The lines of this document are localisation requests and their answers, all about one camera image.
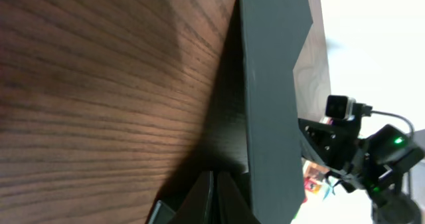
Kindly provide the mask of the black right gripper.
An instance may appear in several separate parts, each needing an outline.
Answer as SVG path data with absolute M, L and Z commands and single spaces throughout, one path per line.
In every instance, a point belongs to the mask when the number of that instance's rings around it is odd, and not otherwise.
M 368 140 L 359 138 L 348 127 L 302 118 L 298 125 L 303 158 L 328 169 L 325 176 L 338 179 L 337 183 L 349 193 L 367 188 L 365 159 Z

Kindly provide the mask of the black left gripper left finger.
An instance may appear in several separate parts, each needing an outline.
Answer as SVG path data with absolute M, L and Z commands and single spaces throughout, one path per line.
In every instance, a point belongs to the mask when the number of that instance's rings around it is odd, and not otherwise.
M 213 195 L 213 172 L 204 171 L 168 224 L 209 224 Z

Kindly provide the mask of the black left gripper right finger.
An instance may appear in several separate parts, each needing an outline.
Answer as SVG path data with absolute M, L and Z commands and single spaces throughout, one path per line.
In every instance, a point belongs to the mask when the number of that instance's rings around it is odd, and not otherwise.
M 228 172 L 218 174 L 216 190 L 222 224 L 260 224 Z

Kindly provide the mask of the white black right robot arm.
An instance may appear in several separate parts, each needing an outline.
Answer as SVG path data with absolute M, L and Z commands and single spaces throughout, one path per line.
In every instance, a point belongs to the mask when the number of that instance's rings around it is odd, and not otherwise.
M 347 193 L 367 192 L 375 223 L 420 223 L 418 204 L 402 190 L 403 177 L 424 157 L 409 137 L 387 124 L 360 138 L 361 119 L 322 124 L 299 119 L 302 156 L 328 171 Z

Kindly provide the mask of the black gift box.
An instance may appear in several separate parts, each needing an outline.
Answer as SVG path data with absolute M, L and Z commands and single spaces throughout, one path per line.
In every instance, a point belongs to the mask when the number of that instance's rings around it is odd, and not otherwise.
M 240 0 L 252 212 L 291 223 L 304 200 L 293 69 L 313 24 L 308 0 Z

